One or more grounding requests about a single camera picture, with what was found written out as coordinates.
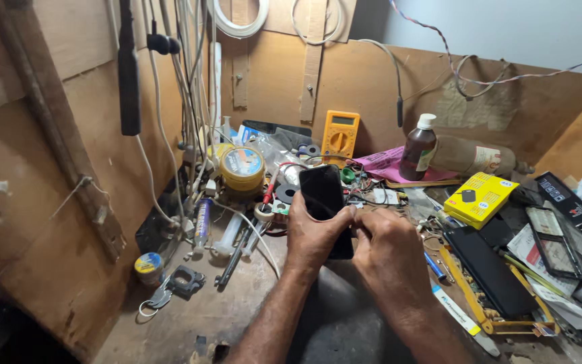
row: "black power bank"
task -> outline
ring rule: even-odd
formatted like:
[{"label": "black power bank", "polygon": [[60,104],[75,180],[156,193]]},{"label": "black power bank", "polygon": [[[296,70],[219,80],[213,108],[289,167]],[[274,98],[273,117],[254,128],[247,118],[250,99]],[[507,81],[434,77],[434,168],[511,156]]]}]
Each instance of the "black power bank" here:
[{"label": "black power bank", "polygon": [[503,318],[531,313],[539,306],[509,267],[471,226],[444,232],[453,251]]}]

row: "hand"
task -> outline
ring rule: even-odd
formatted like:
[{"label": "hand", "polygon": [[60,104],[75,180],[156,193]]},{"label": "hand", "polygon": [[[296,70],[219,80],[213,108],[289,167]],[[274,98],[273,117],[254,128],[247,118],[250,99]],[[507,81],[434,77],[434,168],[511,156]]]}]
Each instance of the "hand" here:
[{"label": "hand", "polygon": [[354,228],[358,248],[352,263],[381,310],[388,314],[434,303],[424,246],[407,218],[376,209],[359,214]]},{"label": "hand", "polygon": [[356,208],[346,206],[334,218],[319,221],[306,210],[297,192],[289,209],[285,271],[300,269],[317,275],[340,233],[354,223]]}]

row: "earphone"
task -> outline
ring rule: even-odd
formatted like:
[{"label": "earphone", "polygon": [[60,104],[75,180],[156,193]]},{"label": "earphone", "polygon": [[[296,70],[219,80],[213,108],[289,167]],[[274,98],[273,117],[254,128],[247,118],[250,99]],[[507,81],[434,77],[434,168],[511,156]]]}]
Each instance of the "earphone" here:
[{"label": "earphone", "polygon": [[157,22],[152,20],[152,34],[148,34],[148,49],[164,56],[181,52],[181,44],[173,37],[157,33]]}]

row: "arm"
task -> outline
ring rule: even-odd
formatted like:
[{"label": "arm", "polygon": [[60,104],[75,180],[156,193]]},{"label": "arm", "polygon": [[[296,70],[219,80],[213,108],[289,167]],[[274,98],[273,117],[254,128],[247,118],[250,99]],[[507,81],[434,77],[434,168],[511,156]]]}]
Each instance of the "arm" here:
[{"label": "arm", "polygon": [[352,206],[345,207],[333,219],[318,221],[309,216],[302,194],[295,194],[289,211],[285,270],[226,363],[286,360],[309,288],[336,238],[354,222],[354,211]]},{"label": "arm", "polygon": [[356,217],[352,262],[392,329],[419,363],[471,363],[432,295],[415,228],[399,214],[377,209]]}]

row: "phone screen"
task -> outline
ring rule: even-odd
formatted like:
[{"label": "phone screen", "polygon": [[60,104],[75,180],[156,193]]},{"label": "phone screen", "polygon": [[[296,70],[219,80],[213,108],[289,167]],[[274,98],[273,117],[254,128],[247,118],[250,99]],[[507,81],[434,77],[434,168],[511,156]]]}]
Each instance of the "phone screen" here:
[{"label": "phone screen", "polygon": [[[345,206],[343,189],[340,185],[340,170],[330,164],[303,170],[299,174],[300,191],[309,214],[317,220],[333,218]],[[354,257],[352,231],[350,228],[338,236],[329,259],[351,259]]]}]

